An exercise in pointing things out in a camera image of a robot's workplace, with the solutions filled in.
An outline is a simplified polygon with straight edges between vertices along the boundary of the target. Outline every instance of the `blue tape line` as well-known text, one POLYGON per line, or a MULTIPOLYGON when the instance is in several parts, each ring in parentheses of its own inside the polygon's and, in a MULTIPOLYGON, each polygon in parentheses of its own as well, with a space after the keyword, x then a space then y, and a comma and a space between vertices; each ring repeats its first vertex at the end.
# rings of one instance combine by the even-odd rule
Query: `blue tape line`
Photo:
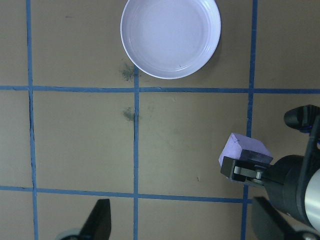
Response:
POLYGON ((243 186, 243 204, 241 217, 241 240, 246 239, 247 232, 247 213, 248 213, 248 186, 243 186))
MULTIPOLYGON (((256 70, 256 44, 257 44, 257 23, 258 23, 258 0, 252 0, 252 25, 251 25, 251 53, 250 53, 250 74, 249 74, 249 92, 248 92, 248 110, 246 135, 252 135, 253 105, 255 93, 255 70, 256 70)), ((248 186, 243 187, 243 204, 241 219, 241 240, 246 240, 247 231, 247 213, 248 213, 248 186)))
POLYGON ((34 189, 33 187, 0 186, 0 190, 15 191, 15 192, 32 192, 34 189))
POLYGON ((28 91, 29 86, 1 86, 0 90, 13 90, 13 91, 28 91))
POLYGON ((31 157, 31 169, 32 169, 32 185, 33 185, 33 188, 32 188, 33 230, 34 230, 34 239, 39 240, 36 151, 35 151, 35 135, 34 135, 31 0, 26 0, 25 5, 26 5, 26 32, 27 32, 27 60, 28 60, 29 120, 30 120, 30 157, 31 157))
POLYGON ((233 204, 241 204, 243 202, 242 198, 176 196, 176 195, 156 195, 156 194, 139 194, 139 198, 155 199, 155 200, 190 201, 190 202, 233 203, 233 204))
POLYGON ((133 139, 133 240, 138 240, 139 222, 139 69, 134 66, 134 139, 133 139))
MULTIPOLYGON (((134 87, 69 87, 33 85, 33 91, 72 93, 134 93, 134 87)), ((0 90, 28 91, 29 86, 0 85, 0 90)), ((320 94, 320 89, 310 88, 201 88, 201 87, 140 87, 140 93, 227 93, 227 94, 320 94)))
POLYGON ((132 87, 125 88, 99 88, 99 87, 69 87, 69 86, 33 86, 34 91, 54 91, 73 93, 133 93, 132 87))
POLYGON ((255 88, 255 94, 320 94, 320 89, 255 88))
MULTIPOLYGON (((17 187, 17 186, 0 186, 3 191, 15 192, 33 192, 33 187, 17 187)), ((190 202, 212 202, 212 203, 232 203, 241 204, 242 198, 224 198, 224 197, 205 197, 205 196, 179 196, 179 195, 158 195, 158 194, 139 194, 128 192, 110 192, 110 191, 84 191, 84 190, 64 190, 37 188, 37 193, 45 194, 61 194, 61 195, 83 195, 83 196, 102 196, 116 198, 134 198, 134 199, 154 199, 154 200, 174 200, 174 201, 190 201, 190 202)))
POLYGON ((83 191, 83 190, 61 190, 38 188, 38 193, 45 194, 65 194, 65 195, 84 195, 84 196, 102 196, 102 197, 117 197, 117 198, 133 198, 133 193, 126 192, 108 192, 108 191, 83 191))
POLYGON ((246 94, 247 88, 141 87, 142 93, 229 93, 246 94))

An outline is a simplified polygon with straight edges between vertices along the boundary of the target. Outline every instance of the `white bowl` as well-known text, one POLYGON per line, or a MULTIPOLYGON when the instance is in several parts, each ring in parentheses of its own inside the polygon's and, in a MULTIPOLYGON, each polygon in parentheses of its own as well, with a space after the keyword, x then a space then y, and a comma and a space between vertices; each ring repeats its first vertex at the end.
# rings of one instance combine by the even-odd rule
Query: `white bowl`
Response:
POLYGON ((211 58, 221 20, 214 0, 128 0, 120 32, 139 69, 156 78, 178 79, 211 58))

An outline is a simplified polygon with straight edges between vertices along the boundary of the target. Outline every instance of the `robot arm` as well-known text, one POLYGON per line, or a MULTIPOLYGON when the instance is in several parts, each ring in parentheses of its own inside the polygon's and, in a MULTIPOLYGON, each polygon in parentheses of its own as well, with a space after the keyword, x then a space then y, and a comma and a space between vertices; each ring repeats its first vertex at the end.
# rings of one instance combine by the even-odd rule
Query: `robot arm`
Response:
MULTIPOLYGON (((225 154, 227 143, 220 157, 221 173, 231 181, 264 188, 276 209, 320 231, 320 108, 307 105, 292 109, 284 115, 284 121, 291 128, 310 133, 304 156, 285 156, 270 165, 263 147, 249 153, 241 147, 235 157, 225 154)), ((251 148, 256 145, 253 140, 251 148)))

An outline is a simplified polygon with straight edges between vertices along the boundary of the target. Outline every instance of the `smudge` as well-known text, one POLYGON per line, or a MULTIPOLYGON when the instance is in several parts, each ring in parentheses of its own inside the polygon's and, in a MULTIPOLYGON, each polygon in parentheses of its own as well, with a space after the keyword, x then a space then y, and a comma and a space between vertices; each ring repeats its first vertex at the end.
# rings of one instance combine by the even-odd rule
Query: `smudge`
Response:
POLYGON ((135 120, 135 112, 132 107, 127 107, 123 110, 123 116, 127 121, 133 122, 135 120))
POLYGON ((124 63, 123 68, 120 70, 122 77, 127 82, 132 82, 135 76, 135 69, 133 65, 129 65, 128 63, 124 63))

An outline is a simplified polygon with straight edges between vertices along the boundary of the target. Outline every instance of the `metal screw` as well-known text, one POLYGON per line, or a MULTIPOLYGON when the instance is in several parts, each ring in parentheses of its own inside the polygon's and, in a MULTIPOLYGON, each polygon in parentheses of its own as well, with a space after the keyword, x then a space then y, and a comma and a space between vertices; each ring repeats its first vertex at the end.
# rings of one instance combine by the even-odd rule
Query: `metal screw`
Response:
POLYGON ((304 240, 317 240, 317 237, 310 232, 305 232, 304 234, 302 234, 302 237, 304 238, 304 240))

